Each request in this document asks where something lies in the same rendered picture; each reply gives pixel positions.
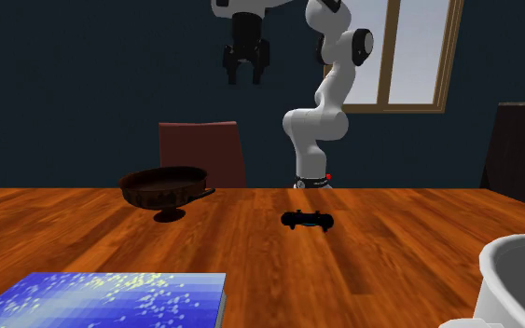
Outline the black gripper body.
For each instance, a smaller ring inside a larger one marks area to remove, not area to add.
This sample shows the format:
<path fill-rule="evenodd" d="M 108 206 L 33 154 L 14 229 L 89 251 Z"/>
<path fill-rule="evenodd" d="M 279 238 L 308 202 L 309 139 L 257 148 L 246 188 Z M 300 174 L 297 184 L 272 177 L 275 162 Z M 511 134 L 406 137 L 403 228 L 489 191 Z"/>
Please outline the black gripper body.
<path fill-rule="evenodd" d="M 253 60 L 261 39 L 261 26 L 262 18 L 254 13 L 238 12 L 232 15 L 232 48 L 238 60 Z"/>

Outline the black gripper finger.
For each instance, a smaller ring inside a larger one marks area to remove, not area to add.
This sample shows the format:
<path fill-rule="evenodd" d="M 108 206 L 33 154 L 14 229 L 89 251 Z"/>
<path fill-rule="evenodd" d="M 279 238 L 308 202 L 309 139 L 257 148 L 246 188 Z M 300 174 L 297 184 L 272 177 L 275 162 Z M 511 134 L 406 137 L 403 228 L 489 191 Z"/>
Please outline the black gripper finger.
<path fill-rule="evenodd" d="M 226 69 L 228 83 L 230 85 L 235 85 L 237 68 L 239 67 L 240 63 L 233 52 L 232 46 L 230 45 L 224 46 L 222 65 Z"/>
<path fill-rule="evenodd" d="M 261 82 L 261 76 L 264 70 L 269 66 L 269 41 L 266 39 L 260 39 L 256 48 L 254 57 L 252 60 L 254 67 L 253 71 L 253 83 L 259 85 Z"/>

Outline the wooden framed window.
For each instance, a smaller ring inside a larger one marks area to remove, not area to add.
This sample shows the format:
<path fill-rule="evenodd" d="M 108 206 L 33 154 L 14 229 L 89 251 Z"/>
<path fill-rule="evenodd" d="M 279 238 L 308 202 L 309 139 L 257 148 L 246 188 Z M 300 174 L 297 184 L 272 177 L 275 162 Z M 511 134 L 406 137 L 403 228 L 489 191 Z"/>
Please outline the wooden framed window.
<path fill-rule="evenodd" d="M 464 0 L 342 0 L 351 28 L 368 28 L 374 47 L 355 70 L 348 114 L 445 111 Z"/>

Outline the black game controller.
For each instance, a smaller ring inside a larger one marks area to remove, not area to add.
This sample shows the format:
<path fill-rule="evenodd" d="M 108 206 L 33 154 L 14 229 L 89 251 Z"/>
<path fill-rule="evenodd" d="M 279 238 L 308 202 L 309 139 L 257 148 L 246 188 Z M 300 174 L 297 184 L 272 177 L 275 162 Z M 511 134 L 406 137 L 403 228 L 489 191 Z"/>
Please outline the black game controller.
<path fill-rule="evenodd" d="M 320 211 L 303 212 L 296 210 L 295 212 L 283 213 L 281 223 L 292 230 L 295 230 L 297 226 L 320 226 L 326 233 L 334 225 L 334 219 L 330 214 Z"/>

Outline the blue speckled book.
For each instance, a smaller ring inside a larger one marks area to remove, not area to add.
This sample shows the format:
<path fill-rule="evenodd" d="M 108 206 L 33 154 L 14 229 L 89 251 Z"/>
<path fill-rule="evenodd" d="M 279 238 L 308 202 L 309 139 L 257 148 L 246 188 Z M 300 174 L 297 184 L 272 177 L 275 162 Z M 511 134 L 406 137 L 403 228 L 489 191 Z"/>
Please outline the blue speckled book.
<path fill-rule="evenodd" d="M 0 295 L 0 328 L 221 328 L 224 273 L 31 273 Z"/>

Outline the dark brown cabinet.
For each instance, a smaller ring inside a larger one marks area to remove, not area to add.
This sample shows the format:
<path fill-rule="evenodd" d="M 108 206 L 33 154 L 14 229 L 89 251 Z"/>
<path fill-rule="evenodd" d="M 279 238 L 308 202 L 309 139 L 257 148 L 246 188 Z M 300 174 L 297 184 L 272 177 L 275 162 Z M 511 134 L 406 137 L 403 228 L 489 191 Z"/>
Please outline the dark brown cabinet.
<path fill-rule="evenodd" d="M 480 186 L 525 203 L 525 102 L 498 104 Z"/>

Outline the white round pot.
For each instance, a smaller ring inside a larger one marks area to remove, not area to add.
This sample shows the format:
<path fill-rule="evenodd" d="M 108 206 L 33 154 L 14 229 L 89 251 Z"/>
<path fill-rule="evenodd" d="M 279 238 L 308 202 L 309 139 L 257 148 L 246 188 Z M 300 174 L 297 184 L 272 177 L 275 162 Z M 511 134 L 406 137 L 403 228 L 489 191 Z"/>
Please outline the white round pot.
<path fill-rule="evenodd" d="M 525 234 L 488 243 L 479 270 L 483 280 L 473 316 L 438 328 L 525 328 Z"/>

